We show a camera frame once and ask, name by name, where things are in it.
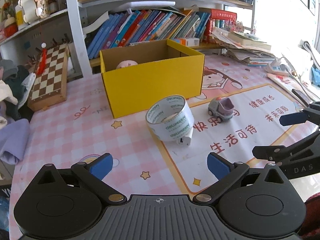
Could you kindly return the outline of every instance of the cartoon girl print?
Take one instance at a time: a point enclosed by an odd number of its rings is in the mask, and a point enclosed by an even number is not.
[[[201,95],[198,99],[218,97],[242,89],[242,85],[216,69],[204,67]]]

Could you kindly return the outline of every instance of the purple cloth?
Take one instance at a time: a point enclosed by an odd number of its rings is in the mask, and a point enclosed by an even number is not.
[[[27,119],[20,119],[0,130],[0,159],[8,164],[17,164],[24,156],[30,135]]]

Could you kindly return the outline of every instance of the blue gripper pad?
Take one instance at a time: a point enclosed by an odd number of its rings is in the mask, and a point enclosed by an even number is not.
[[[110,153],[105,153],[87,164],[86,169],[95,177],[102,180],[112,170],[113,158]]]
[[[293,114],[282,115],[279,119],[279,122],[282,126],[294,125],[298,123],[305,123],[308,121],[308,114],[301,111]]]
[[[233,167],[232,163],[228,162],[216,153],[209,153],[207,157],[207,165],[209,171],[211,171],[218,180],[229,174],[231,172],[231,167]]]

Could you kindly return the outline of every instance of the red tassel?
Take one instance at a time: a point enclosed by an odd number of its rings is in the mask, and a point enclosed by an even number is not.
[[[45,62],[47,60],[47,49],[42,49],[42,61],[39,63],[37,75],[42,75],[44,68],[45,68]]]

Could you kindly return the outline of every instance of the yellow cardboard box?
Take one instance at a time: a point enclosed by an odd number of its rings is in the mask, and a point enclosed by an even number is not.
[[[204,54],[171,40],[100,51],[101,75],[113,118],[149,109],[170,96],[201,93]],[[116,69],[124,60],[138,65]]]

